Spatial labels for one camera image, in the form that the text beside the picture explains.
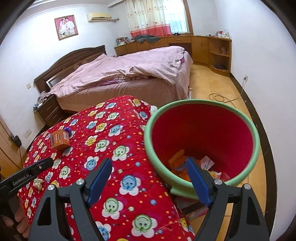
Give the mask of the small brown cardboard box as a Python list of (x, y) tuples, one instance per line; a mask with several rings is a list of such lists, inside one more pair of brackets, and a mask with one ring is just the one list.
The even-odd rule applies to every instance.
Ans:
[(70, 147), (70, 136), (65, 130), (58, 130), (51, 134), (51, 148), (53, 150), (64, 150)]

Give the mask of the orange plastic bag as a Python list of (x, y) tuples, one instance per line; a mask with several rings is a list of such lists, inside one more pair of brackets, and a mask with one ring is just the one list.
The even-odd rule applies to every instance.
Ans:
[(189, 178), (189, 175), (186, 171), (186, 161), (188, 159), (188, 156), (185, 155), (185, 151), (181, 149), (178, 151), (174, 156), (168, 160), (168, 166), (170, 171), (177, 175), (178, 177), (186, 180), (191, 181)]

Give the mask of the red trash bin green rim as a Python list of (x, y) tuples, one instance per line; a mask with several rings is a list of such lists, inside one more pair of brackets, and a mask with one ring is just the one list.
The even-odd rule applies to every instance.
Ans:
[(200, 160), (207, 156), (214, 171), (226, 174), (229, 186), (239, 185), (253, 170), (260, 152), (256, 126), (244, 113), (210, 100), (175, 101), (149, 118), (144, 132), (148, 159), (172, 195), (196, 200), (190, 181), (170, 171), (168, 161), (178, 151)]

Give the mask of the peanut cluster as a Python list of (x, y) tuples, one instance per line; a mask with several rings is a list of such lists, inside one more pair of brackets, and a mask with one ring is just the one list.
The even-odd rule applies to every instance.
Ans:
[(33, 181), (33, 186), (35, 188), (37, 188), (38, 191), (42, 191), (43, 190), (43, 183), (44, 183), (44, 180), (42, 180), (42, 179), (40, 179), (40, 178), (37, 177)]

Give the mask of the white paper in bin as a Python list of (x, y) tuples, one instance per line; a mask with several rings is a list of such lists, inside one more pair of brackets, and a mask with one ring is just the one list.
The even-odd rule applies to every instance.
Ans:
[(201, 167), (202, 170), (209, 171), (210, 168), (214, 166), (214, 164), (215, 163), (208, 156), (205, 156), (200, 161), (200, 167)]

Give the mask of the dark wooden nightstand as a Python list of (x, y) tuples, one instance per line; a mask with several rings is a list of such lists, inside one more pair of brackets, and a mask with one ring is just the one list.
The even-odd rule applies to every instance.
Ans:
[(66, 118), (65, 111), (60, 107), (54, 95), (37, 107), (34, 112), (41, 118), (45, 126), (51, 128)]

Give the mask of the red smiley flower blanket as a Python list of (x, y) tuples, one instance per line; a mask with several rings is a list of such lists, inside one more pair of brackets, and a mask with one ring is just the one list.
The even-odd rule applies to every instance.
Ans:
[[(46, 188), (64, 187), (85, 178), (104, 158), (112, 172), (96, 204), (94, 221), (105, 240), (193, 240), (194, 232), (176, 208), (144, 148), (144, 131), (156, 107), (130, 95), (115, 97), (54, 125), (33, 141), (25, 165), (50, 157), (53, 166), (41, 173), (43, 190), (33, 181), (18, 196), (32, 222)], [(51, 134), (65, 130), (70, 147), (51, 148)]]

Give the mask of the dark wooden headboard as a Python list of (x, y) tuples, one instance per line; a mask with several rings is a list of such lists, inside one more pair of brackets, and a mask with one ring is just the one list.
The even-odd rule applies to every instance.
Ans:
[(59, 76), (61, 80), (74, 72), (79, 66), (91, 62), (101, 54), (106, 54), (105, 45), (72, 51), (61, 57), (48, 70), (36, 77), (34, 84), (40, 93), (42, 91), (49, 92), (51, 87), (47, 83), (48, 80)]

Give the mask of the framed wedding photo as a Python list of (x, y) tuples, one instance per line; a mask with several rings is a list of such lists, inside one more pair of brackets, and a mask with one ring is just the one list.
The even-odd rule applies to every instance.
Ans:
[(59, 41), (78, 35), (74, 15), (55, 18), (54, 22)]

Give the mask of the pink quilted bed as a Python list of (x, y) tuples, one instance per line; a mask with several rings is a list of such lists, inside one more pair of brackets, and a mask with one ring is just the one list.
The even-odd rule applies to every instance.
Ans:
[(101, 54), (55, 84), (50, 93), (62, 109), (71, 111), (122, 95), (161, 107), (188, 98), (192, 64), (190, 54), (179, 46), (119, 57)]

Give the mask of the long wooden cabinet desk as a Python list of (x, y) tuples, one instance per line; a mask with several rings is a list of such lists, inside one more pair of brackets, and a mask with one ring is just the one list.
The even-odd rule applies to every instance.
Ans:
[(154, 43), (137, 41), (116, 46), (118, 56), (168, 46), (181, 46), (191, 56), (193, 63), (203, 65), (214, 73), (229, 77), (231, 72), (232, 40), (212, 36), (170, 36)]

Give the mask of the grey clothes on desk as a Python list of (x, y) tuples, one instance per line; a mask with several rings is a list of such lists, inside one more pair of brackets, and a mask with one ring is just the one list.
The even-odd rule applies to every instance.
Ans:
[(148, 43), (155, 43), (160, 40), (160, 37), (154, 35), (137, 35), (134, 37), (134, 40), (140, 44), (143, 44), (145, 41)]

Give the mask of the floral curtain red hem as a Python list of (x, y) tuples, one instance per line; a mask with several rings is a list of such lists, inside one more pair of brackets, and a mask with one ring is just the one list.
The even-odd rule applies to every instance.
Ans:
[(138, 0), (125, 1), (125, 10), (132, 37), (153, 35), (167, 37), (171, 35), (167, 1)]

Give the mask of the black charger on wall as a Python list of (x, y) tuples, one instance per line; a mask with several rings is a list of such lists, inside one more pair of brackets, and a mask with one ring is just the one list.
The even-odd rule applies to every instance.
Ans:
[(12, 141), (15, 143), (15, 145), (20, 148), (22, 146), (22, 141), (21, 139), (19, 138), (19, 136), (14, 136), (14, 135), (11, 135), (11, 139)]

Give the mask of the wall air conditioner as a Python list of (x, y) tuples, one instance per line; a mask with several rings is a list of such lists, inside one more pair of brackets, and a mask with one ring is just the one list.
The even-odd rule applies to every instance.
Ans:
[(88, 22), (108, 22), (111, 21), (111, 15), (105, 13), (88, 13)]

